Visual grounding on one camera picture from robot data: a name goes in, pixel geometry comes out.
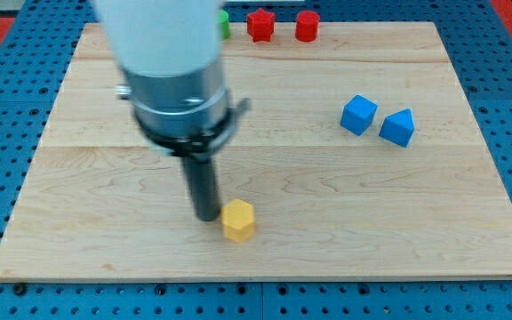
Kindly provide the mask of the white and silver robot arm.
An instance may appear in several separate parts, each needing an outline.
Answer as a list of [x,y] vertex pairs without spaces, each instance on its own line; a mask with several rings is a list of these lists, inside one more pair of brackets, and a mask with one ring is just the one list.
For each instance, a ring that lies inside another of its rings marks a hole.
[[220,60],[221,0],[93,0],[144,136],[169,156],[205,162],[250,107],[232,106]]

